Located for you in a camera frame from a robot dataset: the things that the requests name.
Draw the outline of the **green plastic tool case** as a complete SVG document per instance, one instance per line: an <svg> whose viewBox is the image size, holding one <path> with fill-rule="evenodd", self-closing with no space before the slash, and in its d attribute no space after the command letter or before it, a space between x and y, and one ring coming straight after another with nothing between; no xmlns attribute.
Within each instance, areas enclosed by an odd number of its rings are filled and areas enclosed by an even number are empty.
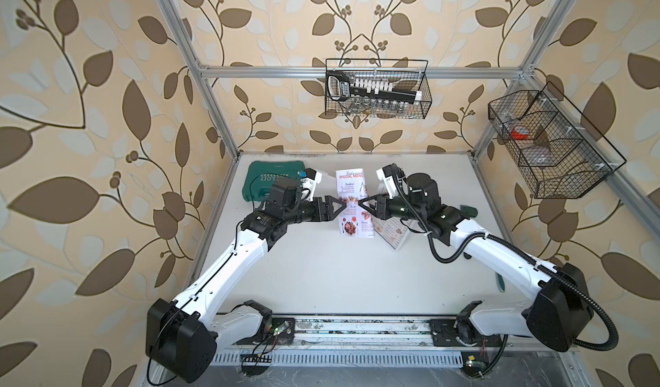
<svg viewBox="0 0 660 387"><path fill-rule="evenodd" d="M242 197L246 202L262 202L280 177L299 179L300 172L304 171L305 164L300 160L254 161L249 165L242 187Z"/></svg>

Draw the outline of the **green T-shaped tool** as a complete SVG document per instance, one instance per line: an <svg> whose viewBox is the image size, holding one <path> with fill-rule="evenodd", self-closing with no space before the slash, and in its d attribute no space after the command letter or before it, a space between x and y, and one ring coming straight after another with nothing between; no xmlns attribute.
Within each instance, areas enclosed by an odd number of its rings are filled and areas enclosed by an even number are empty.
<svg viewBox="0 0 660 387"><path fill-rule="evenodd" d="M468 205L462 205L461 211L465 213L465 215L470 219L474 219L479 215L479 211L477 208Z"/></svg>

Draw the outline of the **red object in basket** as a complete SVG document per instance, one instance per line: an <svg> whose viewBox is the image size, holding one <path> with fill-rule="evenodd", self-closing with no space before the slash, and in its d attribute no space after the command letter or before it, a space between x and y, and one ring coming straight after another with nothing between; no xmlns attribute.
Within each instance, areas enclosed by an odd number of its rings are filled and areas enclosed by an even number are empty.
<svg viewBox="0 0 660 387"><path fill-rule="evenodd" d="M529 139L530 131L524 125L517 124L511 128L510 135L515 141L525 141Z"/></svg>

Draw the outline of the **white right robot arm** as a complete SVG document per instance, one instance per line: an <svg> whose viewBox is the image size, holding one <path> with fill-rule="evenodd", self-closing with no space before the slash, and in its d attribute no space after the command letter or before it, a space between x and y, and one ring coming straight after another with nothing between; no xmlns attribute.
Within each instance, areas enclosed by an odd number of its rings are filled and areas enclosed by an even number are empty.
<svg viewBox="0 0 660 387"><path fill-rule="evenodd" d="M412 220L428 241L433 258L444 265L468 256L493 270L520 292L518 301L490 304L475 300L456 317L462 337L513 335L533 338L557 352L573 346L596 349L581 339L593 318L610 324L590 296L583 273L566 263L541 260L489 232L466 211L443 203L437 183L425 173L409 177L396 165L377 171L381 192L359 205L378 220Z"/></svg>

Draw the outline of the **pink special menu sheet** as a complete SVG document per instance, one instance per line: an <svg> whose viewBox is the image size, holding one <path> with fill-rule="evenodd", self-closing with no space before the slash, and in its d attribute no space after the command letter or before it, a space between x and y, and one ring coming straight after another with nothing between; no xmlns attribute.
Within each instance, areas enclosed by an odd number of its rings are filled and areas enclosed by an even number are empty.
<svg viewBox="0 0 660 387"><path fill-rule="evenodd" d="M335 175L337 198L346 204L338 218L340 234L356 239L373 239L371 214L359 206L359 201L368 196L364 170L337 170Z"/></svg>

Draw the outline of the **green handled tool on table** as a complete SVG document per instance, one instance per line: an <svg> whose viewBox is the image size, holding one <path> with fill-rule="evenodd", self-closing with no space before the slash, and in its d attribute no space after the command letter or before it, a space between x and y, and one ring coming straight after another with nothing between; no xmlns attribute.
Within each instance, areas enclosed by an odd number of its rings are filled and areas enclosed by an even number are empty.
<svg viewBox="0 0 660 387"><path fill-rule="evenodd" d="M500 275L500 274L496 274L495 278L496 278L496 284L497 284L498 290L500 292L505 292L506 291L506 285L505 285L505 280L504 280L503 276Z"/></svg>

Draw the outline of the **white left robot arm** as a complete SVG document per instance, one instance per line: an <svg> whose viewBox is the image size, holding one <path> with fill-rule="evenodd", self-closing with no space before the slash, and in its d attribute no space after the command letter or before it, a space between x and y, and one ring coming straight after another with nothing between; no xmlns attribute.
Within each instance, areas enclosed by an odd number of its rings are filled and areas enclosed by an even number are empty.
<svg viewBox="0 0 660 387"><path fill-rule="evenodd" d="M227 251L172 301L158 299L149 309L145 353L187 383L196 381L218 349L244 339L268 337L272 312L249 300L218 315L238 282L287 232L289 225L335 220L347 204L314 195L318 180L281 177L266 199L237 224Z"/></svg>

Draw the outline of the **white Dim Sum Inn menu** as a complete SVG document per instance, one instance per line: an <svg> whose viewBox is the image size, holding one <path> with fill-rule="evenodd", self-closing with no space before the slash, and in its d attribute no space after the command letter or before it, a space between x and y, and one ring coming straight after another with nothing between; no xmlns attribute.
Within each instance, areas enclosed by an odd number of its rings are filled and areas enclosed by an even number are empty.
<svg viewBox="0 0 660 387"><path fill-rule="evenodd" d="M373 226L378 234L394 251L400 251L405 244L410 231L397 218L378 220L373 218Z"/></svg>

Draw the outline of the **black tool in basket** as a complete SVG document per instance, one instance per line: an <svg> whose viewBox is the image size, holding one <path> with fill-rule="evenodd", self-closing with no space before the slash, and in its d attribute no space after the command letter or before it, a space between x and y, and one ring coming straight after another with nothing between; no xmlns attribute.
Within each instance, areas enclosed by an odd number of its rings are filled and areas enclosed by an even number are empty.
<svg viewBox="0 0 660 387"><path fill-rule="evenodd" d="M354 98L403 103L422 100L422 91L395 89L386 81L351 78L348 74L336 71L326 74L326 95L336 102L345 102Z"/></svg>

